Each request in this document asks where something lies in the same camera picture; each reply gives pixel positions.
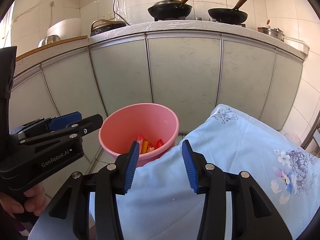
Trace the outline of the person's left hand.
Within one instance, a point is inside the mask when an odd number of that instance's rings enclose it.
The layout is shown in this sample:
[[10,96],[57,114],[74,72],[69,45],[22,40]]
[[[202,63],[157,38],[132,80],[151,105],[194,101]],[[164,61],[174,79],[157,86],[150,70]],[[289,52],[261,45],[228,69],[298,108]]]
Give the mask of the person's left hand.
[[1,192],[1,206],[12,218],[15,217],[14,214],[24,213],[24,211],[39,216],[48,205],[43,182],[25,191],[24,195],[27,199],[21,204],[11,196]]

